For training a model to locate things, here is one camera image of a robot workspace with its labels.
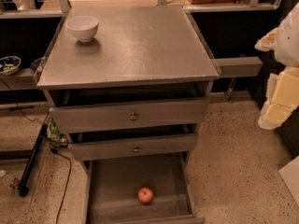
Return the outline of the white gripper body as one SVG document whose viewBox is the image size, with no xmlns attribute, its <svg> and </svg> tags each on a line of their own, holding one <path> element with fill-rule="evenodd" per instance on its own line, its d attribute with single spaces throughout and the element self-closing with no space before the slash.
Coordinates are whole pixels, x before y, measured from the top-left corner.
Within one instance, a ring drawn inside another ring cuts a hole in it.
<svg viewBox="0 0 299 224">
<path fill-rule="evenodd" d="M 279 25 L 274 53 L 278 62 L 286 66 L 299 66 L 299 3 Z"/>
</svg>

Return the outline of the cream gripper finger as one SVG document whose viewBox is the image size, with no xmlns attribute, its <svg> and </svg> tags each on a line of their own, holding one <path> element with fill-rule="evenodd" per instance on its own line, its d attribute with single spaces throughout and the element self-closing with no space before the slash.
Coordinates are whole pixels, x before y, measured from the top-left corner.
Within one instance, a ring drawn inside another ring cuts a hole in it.
<svg viewBox="0 0 299 224">
<path fill-rule="evenodd" d="M 287 66 L 267 81 L 266 101 L 258 119 L 262 129 L 280 127 L 299 106 L 299 68 Z"/>
<path fill-rule="evenodd" d="M 269 33 L 259 39 L 254 48 L 260 51 L 270 51 L 274 49 L 278 28 L 271 30 Z"/>
</svg>

